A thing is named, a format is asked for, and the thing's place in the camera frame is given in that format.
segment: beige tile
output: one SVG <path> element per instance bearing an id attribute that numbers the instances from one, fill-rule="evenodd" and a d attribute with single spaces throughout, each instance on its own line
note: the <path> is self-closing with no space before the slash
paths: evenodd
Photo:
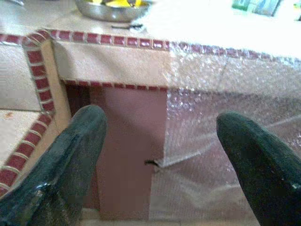
<path id="1" fill-rule="evenodd" d="M 0 45 L 0 108 L 40 110 L 23 49 Z"/>
<path id="2" fill-rule="evenodd" d="M 38 112 L 0 110 L 0 166 L 39 117 Z"/>
<path id="3" fill-rule="evenodd" d="M 51 42 L 44 42 L 41 46 L 41 50 L 44 57 L 52 98 L 55 104 L 56 114 L 54 120 L 56 122 L 58 131 L 62 132 L 68 126 L 68 123 L 71 119 L 66 88 L 65 85 L 60 81 L 56 71 L 56 64 Z"/>
<path id="4" fill-rule="evenodd" d="M 170 53 L 138 48 L 55 42 L 55 59 L 63 79 L 127 84 L 167 85 Z"/>

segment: yellow fruit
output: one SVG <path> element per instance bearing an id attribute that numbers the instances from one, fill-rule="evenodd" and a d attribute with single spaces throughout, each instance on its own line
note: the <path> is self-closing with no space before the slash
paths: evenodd
<path id="1" fill-rule="evenodd" d="M 141 2 L 141 0 L 136 0 L 135 6 L 141 6 Z M 111 7 L 131 7 L 127 0 L 114 0 L 108 2 L 106 5 Z"/>

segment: red tile border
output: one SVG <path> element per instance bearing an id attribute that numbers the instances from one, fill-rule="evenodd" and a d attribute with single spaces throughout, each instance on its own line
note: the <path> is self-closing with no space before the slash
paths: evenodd
<path id="1" fill-rule="evenodd" d="M 151 47 L 151 40 L 150 39 L 140 39 L 140 47 L 150 48 Z"/>
<path id="2" fill-rule="evenodd" d="M 46 68 L 44 65 L 31 66 L 33 76 L 43 76 L 46 75 Z"/>
<path id="3" fill-rule="evenodd" d="M 6 41 L 6 34 L 0 34 L 0 41 Z"/>
<path id="4" fill-rule="evenodd" d="M 40 140 L 41 140 L 40 136 L 31 132 L 27 133 L 27 136 L 24 138 L 24 141 L 28 141 L 34 145 L 37 145 Z"/>
<path id="5" fill-rule="evenodd" d="M 35 82 L 36 82 L 37 89 L 45 89 L 49 87 L 47 78 L 36 79 Z"/>
<path id="6" fill-rule="evenodd" d="M 27 56 L 31 64 L 43 62 L 43 57 L 40 50 L 27 51 Z"/>
<path id="7" fill-rule="evenodd" d="M 135 85 L 126 85 L 126 89 L 135 89 Z"/>
<path id="8" fill-rule="evenodd" d="M 132 37 L 128 37 L 127 38 L 127 45 L 128 46 L 138 46 L 138 39 L 137 38 L 132 38 Z"/>
<path id="9" fill-rule="evenodd" d="M 58 37 L 61 40 L 70 40 L 70 34 L 71 34 L 70 31 L 60 31 Z"/>
<path id="10" fill-rule="evenodd" d="M 41 122 L 43 122 L 44 124 L 46 124 L 47 126 L 49 126 L 50 123 L 51 123 L 51 118 L 49 118 L 49 116 L 46 115 L 46 114 L 41 114 L 41 115 L 39 116 L 39 118 L 37 119 L 37 121 L 41 121 Z"/>
<path id="11" fill-rule="evenodd" d="M 100 39 L 101 44 L 112 44 L 112 36 L 111 35 L 101 35 Z"/>
<path id="12" fill-rule="evenodd" d="M 87 81 L 78 81 L 78 84 L 80 86 L 89 86 L 89 83 Z"/>
<path id="13" fill-rule="evenodd" d="M 0 170 L 0 183 L 3 183 L 7 186 L 12 186 L 13 182 L 17 178 L 18 174 L 7 169 Z"/>
<path id="14" fill-rule="evenodd" d="M 146 90 L 146 86 L 137 86 L 138 90 Z"/>
<path id="15" fill-rule="evenodd" d="M 113 86 L 112 86 L 112 83 L 109 83 L 109 82 L 103 82 L 102 85 L 103 85 L 104 88 L 110 88 L 110 87 L 113 87 Z"/>
<path id="16" fill-rule="evenodd" d="M 37 121 L 46 124 L 47 126 L 51 123 L 52 119 L 49 114 L 40 114 Z M 45 125 L 38 122 L 34 122 L 31 128 L 27 131 L 25 138 L 20 142 L 15 151 L 8 157 L 4 164 L 4 168 L 0 170 L 0 183 L 11 187 L 18 176 L 18 171 L 21 171 L 26 164 L 28 158 L 30 158 L 34 151 L 34 146 L 39 143 L 41 136 L 47 130 Z M 0 185 L 0 196 L 3 196 L 8 192 L 7 187 Z"/>
<path id="17" fill-rule="evenodd" d="M 160 91 L 162 91 L 162 92 L 167 92 L 167 90 L 168 90 L 168 87 L 160 87 Z"/>
<path id="18" fill-rule="evenodd" d="M 152 47 L 155 49 L 163 49 L 163 41 L 162 40 L 153 40 Z"/>
<path id="19" fill-rule="evenodd" d="M 156 86 L 149 86 L 149 90 L 150 90 L 150 91 L 158 91 L 159 88 L 156 87 Z"/>
<path id="20" fill-rule="evenodd" d="M 43 135 L 45 133 L 45 131 L 47 130 L 47 128 L 45 126 L 42 126 L 41 124 L 39 124 L 37 122 L 35 124 L 33 124 L 30 129 L 40 133 L 41 135 Z"/>
<path id="21" fill-rule="evenodd" d="M 39 92 L 39 96 L 41 101 L 49 100 L 52 98 L 50 90 Z"/>
<path id="22" fill-rule="evenodd" d="M 10 167 L 14 167 L 17 170 L 21 171 L 21 169 L 23 168 L 23 166 L 26 163 L 26 159 L 22 158 L 18 155 L 11 155 L 10 158 L 7 160 L 6 162 L 6 166 L 10 166 Z"/>
<path id="23" fill-rule="evenodd" d="M 20 36 L 17 35 L 8 35 L 5 39 L 6 42 L 19 44 L 19 38 Z"/>
<path id="24" fill-rule="evenodd" d="M 114 37 L 114 44 L 115 45 L 122 45 L 122 46 L 124 46 L 125 45 L 125 37 L 115 36 Z"/>
<path id="25" fill-rule="evenodd" d="M 101 81 L 82 81 L 82 80 L 63 80 L 65 84 L 77 85 L 77 86 L 90 86 L 90 87 L 104 87 L 104 88 L 118 88 L 118 89 L 138 89 L 138 90 L 149 90 L 149 91 L 167 91 L 167 87 L 162 86 L 145 86 L 145 85 L 133 85 L 124 83 L 111 83 Z"/>
<path id="26" fill-rule="evenodd" d="M 90 81 L 90 86 L 91 87 L 102 87 L 102 84 L 99 81 Z"/>
<path id="27" fill-rule="evenodd" d="M 73 41 L 84 41 L 84 33 L 83 32 L 74 32 L 72 34 Z"/>
<path id="28" fill-rule="evenodd" d="M 45 111 L 49 111 L 49 112 L 51 112 L 55 109 L 55 103 L 53 101 L 46 103 L 46 104 L 42 104 L 42 106 Z"/>
<path id="29" fill-rule="evenodd" d="M 98 43 L 99 42 L 98 34 L 88 33 L 87 42 L 88 43 Z"/>
<path id="30" fill-rule="evenodd" d="M 29 144 L 21 143 L 15 152 L 21 153 L 29 158 L 33 150 L 34 147 L 30 146 Z"/>
<path id="31" fill-rule="evenodd" d="M 39 41 L 42 41 L 43 37 L 45 39 L 51 37 L 55 40 L 66 40 L 66 41 L 74 41 L 74 42 L 84 42 L 85 36 L 87 36 L 87 43 L 94 43 L 94 44 L 109 44 L 109 45 L 116 45 L 116 46 L 128 46 L 128 47 L 138 47 L 138 48 L 151 48 L 154 50 L 170 50 L 170 41 L 164 40 L 152 40 L 152 39 L 145 39 L 145 38 L 136 38 L 136 37 L 123 37 L 123 36 L 112 36 L 107 34 L 97 34 L 97 33 L 84 33 L 84 32 L 72 32 L 72 31 L 64 31 L 64 30 L 38 30 L 37 33 L 41 34 L 32 34 L 31 37 L 35 37 Z M 17 39 L 18 36 L 12 36 L 8 39 L 12 43 L 19 43 L 20 40 Z M 34 47 L 36 43 L 30 42 L 26 44 L 27 47 Z M 179 47 L 185 51 L 191 51 L 196 53 L 202 54 L 213 54 L 213 55 L 225 55 L 237 58 L 237 57 L 245 57 L 248 59 L 268 59 L 272 60 L 272 57 L 268 54 L 257 53 L 255 51 L 247 51 L 247 50 L 237 50 L 232 48 L 221 48 L 217 46 L 208 46 L 208 45 L 199 45 L 199 44 L 187 44 L 185 42 L 179 43 Z"/>
<path id="32" fill-rule="evenodd" d="M 123 83 L 114 83 L 114 88 L 122 89 L 122 88 L 124 88 L 124 85 L 123 85 Z"/>

